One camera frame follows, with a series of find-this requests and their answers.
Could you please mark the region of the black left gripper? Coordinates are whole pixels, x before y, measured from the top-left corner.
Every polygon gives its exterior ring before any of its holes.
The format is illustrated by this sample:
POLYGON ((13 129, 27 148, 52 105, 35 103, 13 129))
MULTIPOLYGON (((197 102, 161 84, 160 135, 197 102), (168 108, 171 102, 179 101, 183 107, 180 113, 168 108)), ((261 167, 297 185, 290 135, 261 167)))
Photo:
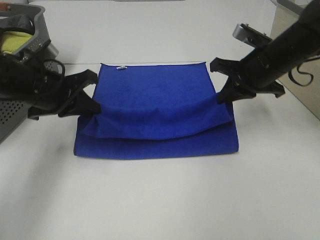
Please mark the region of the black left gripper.
POLYGON ((66 76, 66 67, 56 59, 46 59, 42 65, 44 77, 33 95, 25 101, 30 104, 27 117, 38 120, 42 116, 57 115, 61 118, 101 113, 101 105, 83 89, 98 83, 92 70, 66 76))

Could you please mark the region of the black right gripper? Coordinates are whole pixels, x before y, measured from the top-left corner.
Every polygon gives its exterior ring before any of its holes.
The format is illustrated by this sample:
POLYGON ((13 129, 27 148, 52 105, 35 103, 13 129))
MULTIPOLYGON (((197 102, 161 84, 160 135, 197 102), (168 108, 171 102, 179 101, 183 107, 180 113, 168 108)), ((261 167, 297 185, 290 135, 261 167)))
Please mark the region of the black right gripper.
POLYGON ((284 87, 277 83, 283 73, 267 56, 246 56, 239 61, 216 57, 210 62, 209 70, 231 75, 217 94, 219 104, 252 99, 257 94, 273 94, 276 98, 285 94, 284 87))

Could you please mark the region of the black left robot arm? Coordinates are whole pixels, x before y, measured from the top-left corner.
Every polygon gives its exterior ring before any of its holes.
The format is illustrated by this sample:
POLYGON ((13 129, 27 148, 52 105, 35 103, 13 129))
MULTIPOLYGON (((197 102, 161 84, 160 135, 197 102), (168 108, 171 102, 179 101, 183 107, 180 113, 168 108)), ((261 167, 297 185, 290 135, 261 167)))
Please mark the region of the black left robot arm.
POLYGON ((23 62, 10 54, 0 56, 0 99, 29 105, 29 119, 101 113, 101 105, 84 91, 97 83, 98 75, 89 69, 66 75, 65 65, 56 59, 32 55, 23 62))

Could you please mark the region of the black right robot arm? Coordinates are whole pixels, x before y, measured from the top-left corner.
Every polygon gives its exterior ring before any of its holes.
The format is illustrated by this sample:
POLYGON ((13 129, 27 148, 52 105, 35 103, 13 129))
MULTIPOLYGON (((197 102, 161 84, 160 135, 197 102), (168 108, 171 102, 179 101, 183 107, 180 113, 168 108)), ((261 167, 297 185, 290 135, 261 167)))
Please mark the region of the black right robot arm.
POLYGON ((227 76, 217 102, 253 99, 258 94, 279 98, 285 89, 277 79, 285 74, 291 76, 293 69, 298 70, 320 54, 320 2, 311 1, 297 21, 274 39, 243 23, 236 26, 232 35, 254 49, 239 61, 216 57, 210 63, 210 72, 227 76))

